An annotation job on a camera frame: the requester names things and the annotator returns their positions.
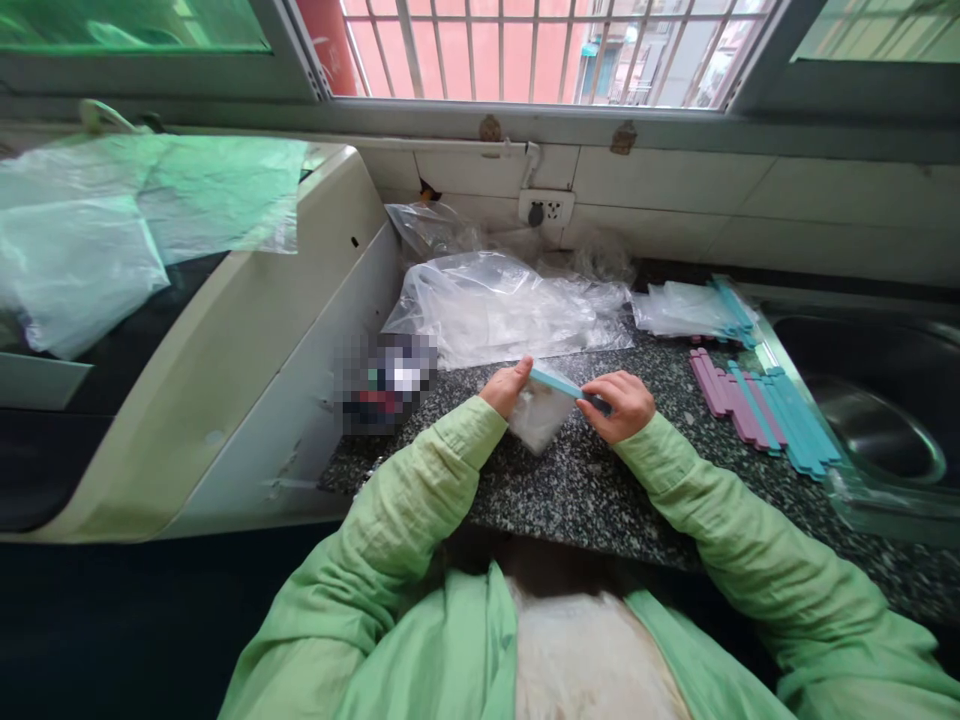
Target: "white tile wall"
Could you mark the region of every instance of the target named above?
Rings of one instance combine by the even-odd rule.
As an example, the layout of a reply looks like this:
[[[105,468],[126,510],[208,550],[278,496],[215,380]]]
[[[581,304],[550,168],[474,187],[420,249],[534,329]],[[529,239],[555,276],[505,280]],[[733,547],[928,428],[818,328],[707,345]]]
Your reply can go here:
[[[541,145],[542,158],[535,185],[551,190],[569,190],[580,148],[576,145]],[[420,177],[439,192],[460,195],[520,196],[520,182],[527,167],[522,145],[509,158],[486,158],[474,153],[417,151]]]
[[[740,215],[960,229],[960,167],[779,158]]]
[[[597,232],[612,232],[623,238],[637,257],[696,262],[728,220],[724,215],[577,203],[570,225],[563,231],[562,246],[574,248],[589,242]]]
[[[960,287],[950,231],[735,217],[707,262]]]
[[[588,205],[732,215],[773,165],[765,155],[633,150],[580,151],[573,190]]]
[[[409,150],[358,148],[363,164],[378,188],[420,190],[417,161]]]
[[[22,150],[50,132],[0,126]],[[577,194],[565,230],[622,235],[638,256],[960,287],[960,166],[544,145],[534,185]],[[413,202],[420,177],[458,211],[515,227],[526,158],[361,149],[384,202]]]

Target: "window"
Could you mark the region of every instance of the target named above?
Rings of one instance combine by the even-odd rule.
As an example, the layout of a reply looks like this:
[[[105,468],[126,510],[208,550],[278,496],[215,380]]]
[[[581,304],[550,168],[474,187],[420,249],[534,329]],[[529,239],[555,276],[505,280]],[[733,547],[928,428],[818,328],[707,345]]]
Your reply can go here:
[[[282,0],[0,0],[0,88],[24,102],[316,102],[297,27]]]
[[[308,28],[318,2],[298,0]],[[716,109],[775,5],[341,0],[332,85],[342,96]]]
[[[960,4],[829,0],[794,59],[960,62]]]
[[[247,0],[20,0],[0,5],[0,49],[48,55],[269,53]]]
[[[0,0],[0,117],[960,161],[957,0]],[[495,123],[487,123],[488,115]]]
[[[958,16],[954,0],[791,2],[732,111],[955,127]]]

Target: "green sleeve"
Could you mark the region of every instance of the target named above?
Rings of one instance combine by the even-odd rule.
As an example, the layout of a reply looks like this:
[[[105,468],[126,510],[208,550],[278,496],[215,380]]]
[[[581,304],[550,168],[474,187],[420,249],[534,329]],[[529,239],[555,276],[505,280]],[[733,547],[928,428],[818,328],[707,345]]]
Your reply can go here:
[[[934,661],[933,635],[892,612],[860,569],[700,458],[666,418],[657,413],[614,450],[657,510],[696,540],[730,604],[758,621],[785,674],[778,694],[799,717],[906,717],[896,714],[906,706],[911,718],[960,717],[960,683]]]
[[[281,588],[240,655],[221,718],[333,716],[406,591],[466,516],[506,427],[474,397],[377,470],[340,529]]]

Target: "window frame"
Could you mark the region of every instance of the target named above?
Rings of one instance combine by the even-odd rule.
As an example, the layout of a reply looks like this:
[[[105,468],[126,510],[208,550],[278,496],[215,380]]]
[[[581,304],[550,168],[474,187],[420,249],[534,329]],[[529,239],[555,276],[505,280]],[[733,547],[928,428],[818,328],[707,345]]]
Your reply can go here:
[[[248,0],[265,53],[54,56],[0,51],[0,86],[14,97],[142,97],[316,103],[329,97],[296,2]]]
[[[793,0],[781,5],[770,30],[761,38],[752,56],[745,60],[742,70],[748,74],[726,112],[452,100],[333,99],[319,85],[320,92],[308,99],[282,103],[251,97],[255,93],[250,92],[202,99],[177,93],[141,94],[140,97],[98,93],[95,97],[126,117],[153,112],[168,125],[475,140],[481,123],[493,115],[500,123],[503,136],[514,141],[610,146],[618,128],[630,122],[637,132],[637,148],[960,163],[956,122],[949,114],[943,117],[908,114],[891,121],[885,115],[842,112],[836,108],[825,111],[811,104],[790,112],[771,110],[770,105],[764,105],[766,98],[771,97],[770,88],[780,82],[796,47],[824,3],[825,0]],[[289,43],[298,44],[300,52],[319,65],[295,0],[254,0],[252,4],[255,8],[269,4],[277,12],[278,8],[284,8],[289,13],[283,14],[288,22],[285,27]],[[861,65],[876,65],[881,69],[892,65],[846,61],[833,64],[849,66],[850,70],[845,72],[854,75]],[[938,66],[924,64],[923,67]],[[234,80],[242,84],[244,78]],[[76,122],[77,98],[81,96],[79,92],[67,96],[3,96],[0,91],[0,97],[4,97],[0,118]]]
[[[960,119],[960,63],[791,62],[824,5],[826,0],[793,0],[781,7],[733,98],[731,114],[844,122]]]

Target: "hand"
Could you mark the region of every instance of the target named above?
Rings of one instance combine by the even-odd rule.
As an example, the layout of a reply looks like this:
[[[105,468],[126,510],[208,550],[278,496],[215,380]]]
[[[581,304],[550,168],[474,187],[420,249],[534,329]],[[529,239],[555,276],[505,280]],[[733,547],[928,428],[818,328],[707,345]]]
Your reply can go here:
[[[636,375],[623,370],[601,375],[583,386],[582,390],[600,395],[613,407],[610,417],[604,417],[586,400],[577,400],[577,407],[600,437],[611,445],[633,437],[643,430],[657,412],[653,395]]]
[[[517,404],[520,391],[527,384],[532,367],[533,358],[524,355],[516,367],[497,370],[480,391],[480,397],[506,420],[513,412],[513,406]]]

